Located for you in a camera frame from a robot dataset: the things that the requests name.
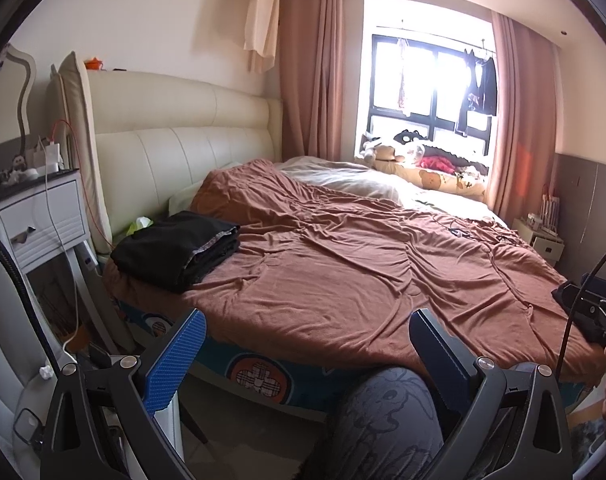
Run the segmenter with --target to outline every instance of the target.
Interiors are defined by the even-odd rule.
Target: folded black clothes
[[[180,294],[238,249],[238,229],[181,211],[124,238],[111,256],[121,272]]]

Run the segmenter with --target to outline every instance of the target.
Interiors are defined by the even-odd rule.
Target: pink curtain
[[[338,160],[343,113],[343,0],[281,0],[283,160]]]
[[[514,218],[539,212],[550,183],[557,132],[556,47],[496,12],[492,25],[498,127],[486,202],[511,225]]]

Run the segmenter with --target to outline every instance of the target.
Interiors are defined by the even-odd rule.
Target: brown blanket
[[[425,307],[502,367],[555,365],[567,317],[550,293],[564,279],[497,224],[302,184],[265,160],[212,171],[192,210],[241,224],[238,253],[182,296],[110,261],[115,297],[171,319],[198,308],[217,341],[301,364],[425,373],[407,328]],[[563,379],[593,384],[605,365],[573,328]]]

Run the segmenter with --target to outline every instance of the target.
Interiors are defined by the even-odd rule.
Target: window
[[[368,131],[389,137],[418,130],[460,155],[487,155],[490,117],[468,111],[467,137],[456,133],[461,103],[473,75],[464,53],[438,44],[372,35]],[[481,77],[477,66],[474,76]],[[401,78],[404,79],[401,99]]]

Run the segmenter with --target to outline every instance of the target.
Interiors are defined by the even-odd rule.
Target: patterned leggings
[[[442,445],[423,380],[404,368],[386,368],[345,398],[297,478],[411,480]]]

